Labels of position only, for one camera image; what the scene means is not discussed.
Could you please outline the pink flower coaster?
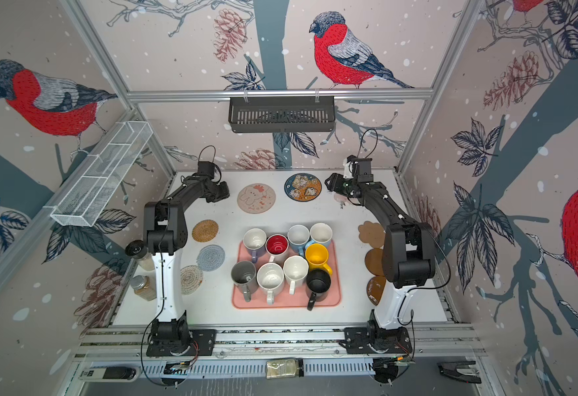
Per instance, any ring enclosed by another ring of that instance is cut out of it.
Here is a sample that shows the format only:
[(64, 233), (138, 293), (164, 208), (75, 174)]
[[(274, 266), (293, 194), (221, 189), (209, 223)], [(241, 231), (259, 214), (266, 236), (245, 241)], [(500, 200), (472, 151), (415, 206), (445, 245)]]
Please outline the pink flower coaster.
[(340, 195), (338, 193), (334, 194), (334, 200), (340, 204), (341, 209), (350, 204), (350, 201), (346, 196)]

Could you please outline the blue cartoon round coaster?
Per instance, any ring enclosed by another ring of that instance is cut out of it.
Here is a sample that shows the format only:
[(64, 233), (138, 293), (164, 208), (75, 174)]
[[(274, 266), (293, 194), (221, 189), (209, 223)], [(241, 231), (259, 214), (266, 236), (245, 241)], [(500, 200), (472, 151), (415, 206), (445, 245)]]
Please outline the blue cartoon round coaster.
[(284, 183), (285, 194), (293, 201), (313, 201), (322, 192), (322, 183), (310, 173), (296, 173)]

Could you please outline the rattan round coaster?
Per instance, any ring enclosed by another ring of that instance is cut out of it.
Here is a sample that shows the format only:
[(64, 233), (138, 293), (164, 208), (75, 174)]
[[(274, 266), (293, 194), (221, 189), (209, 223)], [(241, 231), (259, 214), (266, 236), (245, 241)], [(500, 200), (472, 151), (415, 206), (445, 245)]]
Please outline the rattan round coaster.
[(219, 224), (211, 219), (205, 219), (193, 227), (193, 239), (200, 243), (207, 243), (213, 240), (219, 232)]

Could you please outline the pink bunny round coaster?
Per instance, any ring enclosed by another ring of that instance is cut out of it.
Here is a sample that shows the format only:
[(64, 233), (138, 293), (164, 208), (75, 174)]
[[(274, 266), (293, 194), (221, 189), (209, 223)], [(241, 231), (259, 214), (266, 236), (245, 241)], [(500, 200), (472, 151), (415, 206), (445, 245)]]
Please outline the pink bunny round coaster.
[(276, 201), (276, 193), (269, 185), (254, 183), (243, 188), (237, 196), (237, 204), (247, 214), (257, 215), (270, 210)]

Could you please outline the cork flower coaster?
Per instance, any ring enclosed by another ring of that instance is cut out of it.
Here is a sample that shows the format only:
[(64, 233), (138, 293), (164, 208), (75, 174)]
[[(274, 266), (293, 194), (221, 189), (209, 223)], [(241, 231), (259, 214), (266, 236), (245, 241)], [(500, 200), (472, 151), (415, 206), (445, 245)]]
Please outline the cork flower coaster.
[(365, 221), (358, 226), (358, 238), (372, 248), (382, 248), (385, 242), (385, 231), (379, 223)]

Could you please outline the grey woven round coaster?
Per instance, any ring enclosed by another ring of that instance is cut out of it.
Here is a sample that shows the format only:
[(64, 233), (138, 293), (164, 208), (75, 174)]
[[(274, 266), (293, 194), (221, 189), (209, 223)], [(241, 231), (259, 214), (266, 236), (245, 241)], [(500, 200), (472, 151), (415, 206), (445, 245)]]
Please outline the grey woven round coaster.
[(216, 244), (203, 247), (198, 254), (197, 264), (203, 272), (213, 272), (225, 262), (225, 250)]

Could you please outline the brown round wooden coaster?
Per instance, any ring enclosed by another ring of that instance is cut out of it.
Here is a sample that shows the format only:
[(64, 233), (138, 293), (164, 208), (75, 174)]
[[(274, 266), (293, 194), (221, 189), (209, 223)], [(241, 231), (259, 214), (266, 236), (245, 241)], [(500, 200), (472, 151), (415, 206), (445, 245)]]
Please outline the brown round wooden coaster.
[(365, 255), (365, 267), (376, 277), (384, 277), (385, 275), (382, 267), (382, 256), (383, 250), (381, 248), (373, 248)]

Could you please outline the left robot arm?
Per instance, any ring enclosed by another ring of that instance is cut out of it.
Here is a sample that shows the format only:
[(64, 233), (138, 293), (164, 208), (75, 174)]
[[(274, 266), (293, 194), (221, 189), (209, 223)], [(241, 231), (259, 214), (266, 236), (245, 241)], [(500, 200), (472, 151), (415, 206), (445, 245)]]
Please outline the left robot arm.
[(181, 268), (174, 256), (188, 242), (185, 211), (201, 198), (216, 203), (230, 196), (227, 183), (215, 178), (217, 172), (212, 163), (202, 162), (196, 173), (183, 178), (177, 190), (145, 205), (143, 239), (153, 256), (157, 280), (157, 315), (150, 325), (153, 345), (187, 347), (190, 343)]

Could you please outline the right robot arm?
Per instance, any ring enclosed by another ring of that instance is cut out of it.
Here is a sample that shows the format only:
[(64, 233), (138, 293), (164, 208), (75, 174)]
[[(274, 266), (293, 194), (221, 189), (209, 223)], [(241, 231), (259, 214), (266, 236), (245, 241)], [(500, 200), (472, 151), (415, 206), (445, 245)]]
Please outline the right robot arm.
[(391, 199), (386, 187), (372, 176), (344, 178), (333, 173), (325, 186), (368, 209), (385, 232), (381, 267), (387, 284), (368, 320), (368, 340), (377, 350), (399, 341), (406, 322), (403, 314), (417, 290), (434, 277), (436, 252), (430, 227), (406, 214)]

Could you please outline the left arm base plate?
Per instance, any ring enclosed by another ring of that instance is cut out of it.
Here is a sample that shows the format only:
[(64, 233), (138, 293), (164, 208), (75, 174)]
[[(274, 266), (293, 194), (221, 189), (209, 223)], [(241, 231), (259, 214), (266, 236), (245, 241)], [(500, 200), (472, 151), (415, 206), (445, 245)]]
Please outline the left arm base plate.
[(210, 329), (150, 330), (145, 355), (148, 357), (211, 356), (216, 331)]

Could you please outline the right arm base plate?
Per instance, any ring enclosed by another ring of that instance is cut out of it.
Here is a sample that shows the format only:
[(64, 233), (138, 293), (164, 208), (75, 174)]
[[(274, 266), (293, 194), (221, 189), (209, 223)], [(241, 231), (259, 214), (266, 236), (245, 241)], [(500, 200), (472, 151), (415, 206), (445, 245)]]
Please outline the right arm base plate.
[(340, 343), (350, 355), (412, 353), (411, 336), (406, 328), (385, 330), (381, 328), (345, 328)]

